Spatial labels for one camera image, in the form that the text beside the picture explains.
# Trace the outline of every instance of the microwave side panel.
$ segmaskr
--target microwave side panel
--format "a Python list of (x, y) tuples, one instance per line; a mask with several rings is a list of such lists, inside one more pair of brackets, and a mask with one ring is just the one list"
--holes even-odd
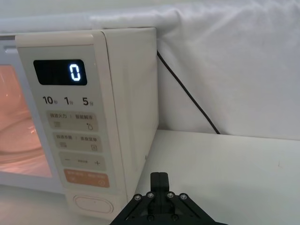
[(131, 199), (158, 127), (156, 29), (103, 32), (107, 41), (127, 197)]

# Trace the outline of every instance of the door release button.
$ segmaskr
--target door release button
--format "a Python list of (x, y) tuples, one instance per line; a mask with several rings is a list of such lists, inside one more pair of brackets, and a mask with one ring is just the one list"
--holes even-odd
[(76, 195), (73, 198), (75, 204), (82, 210), (112, 213), (113, 205), (106, 199)]

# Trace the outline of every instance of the screw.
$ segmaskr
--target screw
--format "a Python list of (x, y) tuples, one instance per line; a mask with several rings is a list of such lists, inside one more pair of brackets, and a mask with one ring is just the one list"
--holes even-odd
[(176, 214), (172, 215), (172, 217), (171, 217), (171, 218), (172, 218), (172, 220), (173, 220), (173, 221), (176, 221), (176, 220), (178, 220), (178, 216), (177, 216)]
[(139, 201), (141, 199), (141, 196), (140, 195), (136, 195), (135, 196), (135, 200)]
[(180, 198), (181, 198), (182, 200), (185, 200), (185, 199), (187, 199), (188, 197), (187, 197), (185, 194), (182, 194), (182, 195), (180, 195)]
[(169, 193), (167, 194), (167, 196), (168, 196), (168, 198), (173, 198), (173, 197), (174, 197), (174, 195), (173, 195), (172, 192), (169, 192)]
[(148, 221), (153, 221), (154, 220), (154, 216), (153, 215), (148, 215), (147, 216), (147, 220)]
[(148, 196), (148, 198), (153, 198), (154, 194), (153, 193), (149, 193), (147, 196)]

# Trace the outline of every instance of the white table surface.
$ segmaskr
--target white table surface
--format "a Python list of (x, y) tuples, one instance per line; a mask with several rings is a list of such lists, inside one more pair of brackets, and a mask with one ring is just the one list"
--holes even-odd
[[(170, 190), (186, 192), (229, 225), (300, 224), (300, 141), (158, 131), (137, 192), (150, 173), (169, 173)], [(102, 225), (67, 209), (63, 195), (0, 186), (2, 225)]]

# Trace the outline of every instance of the microwave oven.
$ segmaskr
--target microwave oven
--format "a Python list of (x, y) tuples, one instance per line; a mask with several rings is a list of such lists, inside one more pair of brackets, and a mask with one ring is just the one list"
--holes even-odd
[(155, 28), (0, 38), (0, 184), (113, 219), (158, 126)]

